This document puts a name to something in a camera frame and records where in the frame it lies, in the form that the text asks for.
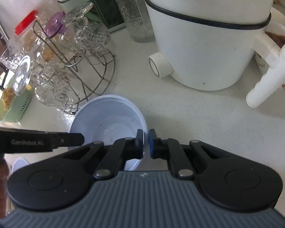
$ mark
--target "red lid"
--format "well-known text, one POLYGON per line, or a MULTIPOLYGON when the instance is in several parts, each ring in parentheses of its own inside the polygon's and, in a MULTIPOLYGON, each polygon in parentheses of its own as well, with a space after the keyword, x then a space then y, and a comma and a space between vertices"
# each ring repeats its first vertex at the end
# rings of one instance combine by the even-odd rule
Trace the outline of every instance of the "red lid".
POLYGON ((37 10, 33 10, 15 27, 16 35, 19 36, 35 20, 37 13, 37 10))

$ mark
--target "white bowl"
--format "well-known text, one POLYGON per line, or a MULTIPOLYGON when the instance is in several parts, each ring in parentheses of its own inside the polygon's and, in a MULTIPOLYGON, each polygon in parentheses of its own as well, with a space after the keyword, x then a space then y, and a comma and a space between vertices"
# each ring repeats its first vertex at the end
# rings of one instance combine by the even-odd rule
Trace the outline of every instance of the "white bowl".
POLYGON ((13 174, 15 171, 19 170, 22 167, 28 166, 29 162, 25 158, 17 158, 13 163, 11 168, 11 173, 13 174))
MULTIPOLYGON (((70 133, 82 133, 84 144, 103 141, 112 145, 114 141, 125 137, 136 137, 137 130, 144 131, 144 145, 148 144, 146 121, 128 99, 117 95, 103 95, 87 102, 75 115, 70 133)), ((126 163, 125 170, 134 170, 140 160, 126 163)))

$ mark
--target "green tray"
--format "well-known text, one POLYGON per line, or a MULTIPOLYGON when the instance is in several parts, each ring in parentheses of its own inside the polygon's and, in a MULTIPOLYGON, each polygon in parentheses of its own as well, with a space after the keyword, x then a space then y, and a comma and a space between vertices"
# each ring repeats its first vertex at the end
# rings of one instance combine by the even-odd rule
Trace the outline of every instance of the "green tray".
MULTIPOLYGON (((6 88, 13 86, 14 76, 9 81, 6 88)), ((2 122, 19 122, 26 111, 32 97, 34 90, 25 90, 20 96, 15 96, 13 103, 8 111, 3 109, 2 97, 0 99, 0 121, 2 122)))

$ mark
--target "glass bottle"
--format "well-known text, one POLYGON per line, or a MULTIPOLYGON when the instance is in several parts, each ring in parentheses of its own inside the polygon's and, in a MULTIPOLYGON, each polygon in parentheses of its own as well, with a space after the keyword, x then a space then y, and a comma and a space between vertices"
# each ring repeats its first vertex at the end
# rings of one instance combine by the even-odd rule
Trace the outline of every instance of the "glass bottle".
POLYGON ((148 13, 141 14, 136 0, 116 0, 120 13, 125 21, 131 38, 136 42, 150 42, 154 40, 154 33, 144 22, 150 20, 148 13))

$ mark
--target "crystal glass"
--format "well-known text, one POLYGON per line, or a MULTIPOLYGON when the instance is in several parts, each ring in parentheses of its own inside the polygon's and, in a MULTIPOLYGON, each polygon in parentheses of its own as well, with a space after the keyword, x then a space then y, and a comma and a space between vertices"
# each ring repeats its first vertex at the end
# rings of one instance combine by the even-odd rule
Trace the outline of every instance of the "crystal glass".
POLYGON ((35 17, 42 26, 45 26, 55 13, 62 11, 62 8, 58 1, 55 0, 53 2, 45 4, 43 10, 38 9, 38 11, 39 13, 37 13, 35 17))
POLYGON ((135 0, 116 0, 120 13, 125 21, 131 38, 136 42, 149 42, 154 40, 153 30, 144 23, 140 10, 135 0))
POLYGON ((38 75, 35 95, 38 101, 47 106, 62 110, 76 110, 80 94, 75 82, 78 79, 58 66, 45 67, 38 75))
POLYGON ((23 51, 26 54, 30 55, 32 60, 34 61, 34 67, 38 64, 40 64, 43 67, 48 64, 58 64, 59 66, 64 67, 64 63, 45 43, 47 42, 55 50, 57 54, 59 54, 59 51, 56 50, 55 46, 51 42, 53 42, 63 54, 67 54, 68 51, 66 51, 60 45, 59 36, 56 35, 54 38, 51 39, 50 42, 50 40, 45 36, 42 30, 38 30, 36 33, 42 39, 40 39, 33 33, 26 38, 23 46, 23 51))
POLYGON ((21 95, 25 91, 31 79, 32 69, 31 58, 28 55, 24 56, 15 73, 13 89, 16 95, 21 95))
POLYGON ((70 24, 62 24, 65 17, 64 12, 55 13, 45 26, 45 33, 48 38, 58 38, 58 44, 61 46, 59 49, 67 58, 71 59, 74 56, 81 56, 82 51, 76 45, 75 31, 70 24))
POLYGON ((71 10, 65 15, 62 24, 68 28, 73 27, 76 44, 85 49, 87 55, 100 57, 101 54, 114 54, 116 45, 106 26, 98 22, 88 21, 84 17, 92 6, 93 4, 88 2, 71 10))
POLYGON ((24 53, 22 50, 7 44, 1 53, 0 62, 12 72, 16 72, 24 53))

